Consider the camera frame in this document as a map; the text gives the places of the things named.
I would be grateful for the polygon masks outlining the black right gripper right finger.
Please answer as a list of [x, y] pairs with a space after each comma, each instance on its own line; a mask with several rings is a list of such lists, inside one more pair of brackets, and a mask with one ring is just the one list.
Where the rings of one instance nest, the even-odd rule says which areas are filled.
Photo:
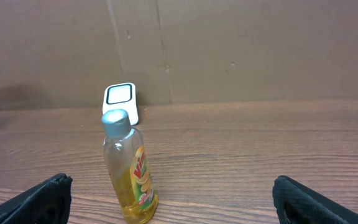
[[280, 224], [358, 224], [358, 214], [281, 175], [272, 189]]

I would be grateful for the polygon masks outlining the yellow dish soap bottle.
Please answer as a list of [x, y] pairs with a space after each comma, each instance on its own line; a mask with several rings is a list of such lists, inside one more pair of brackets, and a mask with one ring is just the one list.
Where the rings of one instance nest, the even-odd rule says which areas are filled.
[[141, 132], [132, 127], [126, 110], [103, 114], [106, 137], [103, 156], [124, 219], [147, 223], [158, 207]]

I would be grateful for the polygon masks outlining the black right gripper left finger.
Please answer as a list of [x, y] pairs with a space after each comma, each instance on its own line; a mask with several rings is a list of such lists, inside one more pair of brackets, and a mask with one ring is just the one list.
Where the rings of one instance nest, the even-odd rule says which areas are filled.
[[0, 204], [0, 224], [66, 224], [73, 179], [59, 173]]

